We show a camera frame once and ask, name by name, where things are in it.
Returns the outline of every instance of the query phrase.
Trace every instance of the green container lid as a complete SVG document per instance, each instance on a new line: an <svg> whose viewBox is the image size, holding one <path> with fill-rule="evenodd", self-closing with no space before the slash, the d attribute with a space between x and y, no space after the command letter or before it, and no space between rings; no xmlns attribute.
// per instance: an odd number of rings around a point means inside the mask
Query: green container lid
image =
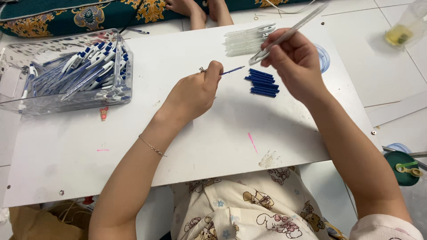
<svg viewBox="0 0 427 240"><path fill-rule="evenodd" d="M393 151L384 154L384 157L387 159L387 162L389 162L390 167L395 173L399 186L412 186L418 182L420 179L419 177L414 177L410 173L400 173L396 170L397 164L414 162L415 160L411 156L401 151ZM418 165L408 166L408 168L418 168Z"/></svg>

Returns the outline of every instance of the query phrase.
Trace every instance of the white table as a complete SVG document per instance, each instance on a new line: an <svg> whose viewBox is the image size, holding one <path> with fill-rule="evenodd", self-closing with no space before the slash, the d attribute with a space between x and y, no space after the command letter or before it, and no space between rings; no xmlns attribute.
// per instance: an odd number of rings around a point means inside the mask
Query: white table
<svg viewBox="0 0 427 240"><path fill-rule="evenodd" d="M277 27L293 25L299 20L278 20ZM321 22L318 17L301 31L330 55L330 68L323 74L325 83L380 149L375 136L371 135L372 126L359 97ZM9 173L11 188L6 192L4 205L99 194L174 84L181 77L197 72L200 66L207 67L212 59L221 61L226 69L247 64L250 56L225 57L224 47L218 43L224 41L226 32L261 24L129 40L135 54L132 101L110 107L105 122L100 121L98 109L23 117ZM275 99L250 94L251 85L244 80L247 69L223 76L212 109L189 123L173 141L166 152L169 157L159 164L153 186L329 159L308 110L280 81L276 82L280 93ZM272 68L264 71L278 77ZM267 153L273 154L275 161L260 166ZM64 196L59 194L60 190L65 191Z"/></svg>

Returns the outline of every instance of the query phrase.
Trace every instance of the woman's right hand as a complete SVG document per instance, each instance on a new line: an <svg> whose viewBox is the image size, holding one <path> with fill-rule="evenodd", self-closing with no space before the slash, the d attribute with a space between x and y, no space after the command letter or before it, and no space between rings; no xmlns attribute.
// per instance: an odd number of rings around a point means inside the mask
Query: woman's right hand
<svg viewBox="0 0 427 240"><path fill-rule="evenodd" d="M261 48L264 49L288 30L281 28L274 31ZM317 49L300 32L271 47L270 55L261 62L263 67L270 65L277 70L292 96L305 105L330 94L322 80Z"/></svg>

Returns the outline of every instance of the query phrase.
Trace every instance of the person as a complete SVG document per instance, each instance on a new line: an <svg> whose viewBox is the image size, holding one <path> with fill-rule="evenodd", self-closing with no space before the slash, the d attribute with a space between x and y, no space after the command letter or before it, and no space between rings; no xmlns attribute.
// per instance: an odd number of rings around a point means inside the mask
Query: person
<svg viewBox="0 0 427 240"><path fill-rule="evenodd" d="M287 30L276 30L261 47ZM422 240L389 164L325 87L316 47L297 32L273 46L261 65L273 66L292 96L308 108L353 193L359 220L350 238ZM136 215L163 153L184 125L212 106L222 72L222 64L212 61L206 72L176 83L102 190L89 226L90 240L136 239ZM172 239L326 240L328 232L347 239L325 222L294 167L174 184L172 190Z"/></svg>
<svg viewBox="0 0 427 240"><path fill-rule="evenodd" d="M224 0L208 0L209 16L218 26L233 25ZM166 9L190 17L191 30L206 28L206 13L194 0L166 0Z"/></svg>

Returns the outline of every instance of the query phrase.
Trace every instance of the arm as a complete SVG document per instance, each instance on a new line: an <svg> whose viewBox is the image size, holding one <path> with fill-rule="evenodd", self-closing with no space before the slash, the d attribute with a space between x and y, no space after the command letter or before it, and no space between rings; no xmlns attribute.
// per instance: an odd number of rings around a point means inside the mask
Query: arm
<svg viewBox="0 0 427 240"><path fill-rule="evenodd" d="M262 48L285 31L270 34ZM333 164L353 193L358 217L387 214L410 222L387 160L325 87L316 47L298 32L289 41L272 47L261 65L277 69L289 92L310 111Z"/></svg>
<svg viewBox="0 0 427 240"><path fill-rule="evenodd" d="M211 108L222 65L181 79L107 181L89 225L89 239L136 239L135 221L144 205L161 155L189 121Z"/></svg>

